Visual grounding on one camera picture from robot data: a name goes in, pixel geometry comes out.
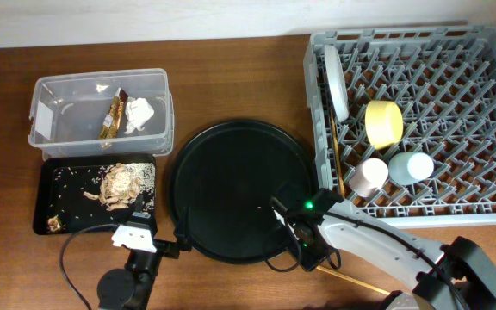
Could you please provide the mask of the pink cup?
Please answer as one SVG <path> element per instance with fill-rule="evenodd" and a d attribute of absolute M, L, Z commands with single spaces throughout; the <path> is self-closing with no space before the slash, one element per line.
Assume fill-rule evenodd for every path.
<path fill-rule="evenodd" d="M 382 188 L 388 175 L 388 166 L 384 161 L 378 158 L 369 158 L 355 168 L 348 184 L 359 196 L 368 198 Z"/>

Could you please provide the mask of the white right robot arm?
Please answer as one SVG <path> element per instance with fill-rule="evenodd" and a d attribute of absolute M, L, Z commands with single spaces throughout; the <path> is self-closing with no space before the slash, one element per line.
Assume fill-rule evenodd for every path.
<path fill-rule="evenodd" d="M 469 239 L 447 245 L 414 236 L 329 189 L 280 202 L 276 211 L 304 248 L 362 258 L 403 282 L 420 309 L 496 309 L 496 265 Z"/>

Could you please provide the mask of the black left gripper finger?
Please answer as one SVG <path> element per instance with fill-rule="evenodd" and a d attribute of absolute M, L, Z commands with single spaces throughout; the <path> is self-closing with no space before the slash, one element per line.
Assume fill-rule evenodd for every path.
<path fill-rule="evenodd" d="M 144 196 L 139 195 L 133 203 L 133 212 L 129 216 L 129 225 L 137 227 L 149 226 L 149 214 L 143 211 Z"/>
<path fill-rule="evenodd" d="M 174 236 L 176 242 L 173 245 L 173 253 L 179 254 L 181 251 L 191 251 L 191 237 L 189 231 L 189 208 L 185 208 L 178 217 L 175 224 Z"/>

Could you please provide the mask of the gold snack wrapper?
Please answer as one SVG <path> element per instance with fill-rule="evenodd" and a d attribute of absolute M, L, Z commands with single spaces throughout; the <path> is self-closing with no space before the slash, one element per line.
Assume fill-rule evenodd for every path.
<path fill-rule="evenodd" d="M 119 126 L 121 124 L 121 116 L 128 94 L 122 88 L 119 88 L 113 97 L 108 113 L 105 115 L 102 130 L 99 134 L 101 140 L 113 139 L 117 136 Z"/>

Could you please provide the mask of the food scraps pile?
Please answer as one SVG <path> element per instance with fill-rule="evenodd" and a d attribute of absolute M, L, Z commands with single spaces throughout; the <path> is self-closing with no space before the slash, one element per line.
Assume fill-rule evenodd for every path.
<path fill-rule="evenodd" d="M 143 211 L 154 214 L 155 166 L 151 163 L 60 167 L 53 173 L 46 231 L 75 233 L 86 227 L 120 224 L 144 196 Z"/>

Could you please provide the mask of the white tissue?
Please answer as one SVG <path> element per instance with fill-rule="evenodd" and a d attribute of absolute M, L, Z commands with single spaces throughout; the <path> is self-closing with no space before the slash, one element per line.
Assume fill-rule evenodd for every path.
<path fill-rule="evenodd" d="M 125 134 L 131 134 L 135 130 L 141 132 L 145 124 L 154 116 L 154 109 L 150 103 L 142 97 L 129 97 L 126 103 L 127 125 Z"/>

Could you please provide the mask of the yellow bowl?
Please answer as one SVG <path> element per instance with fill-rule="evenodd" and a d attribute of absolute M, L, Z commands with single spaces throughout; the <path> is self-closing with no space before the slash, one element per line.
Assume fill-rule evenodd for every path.
<path fill-rule="evenodd" d="M 403 136 L 404 123 L 399 106 L 391 101 L 370 101 L 365 111 L 365 131 L 369 143 L 381 150 L 397 144 Z"/>

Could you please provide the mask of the light blue cup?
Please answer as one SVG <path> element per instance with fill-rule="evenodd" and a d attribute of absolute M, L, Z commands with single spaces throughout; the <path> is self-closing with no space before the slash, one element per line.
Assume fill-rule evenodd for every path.
<path fill-rule="evenodd" d="M 388 169 L 395 183 L 411 185 L 430 177 L 434 171 L 434 162 L 422 152 L 402 152 L 391 158 Z"/>

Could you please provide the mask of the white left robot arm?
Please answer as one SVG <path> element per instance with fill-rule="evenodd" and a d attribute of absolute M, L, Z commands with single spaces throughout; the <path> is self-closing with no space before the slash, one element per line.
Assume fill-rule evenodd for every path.
<path fill-rule="evenodd" d="M 97 284 L 100 309 L 147 308 L 158 269 L 164 258 L 178 259 L 183 251 L 191 251 L 189 210 L 183 210 L 177 222 L 174 241 L 156 238 L 154 214 L 133 211 L 115 229 L 113 245 L 130 250 L 121 269 L 106 272 Z"/>

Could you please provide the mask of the grey ceramic plate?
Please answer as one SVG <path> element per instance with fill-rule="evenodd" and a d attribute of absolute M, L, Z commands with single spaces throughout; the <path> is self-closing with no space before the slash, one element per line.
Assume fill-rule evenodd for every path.
<path fill-rule="evenodd" d="M 338 50 L 334 46 L 324 46 L 326 78 L 331 93 L 332 105 L 336 120 L 342 122 L 348 119 L 349 102 Z"/>

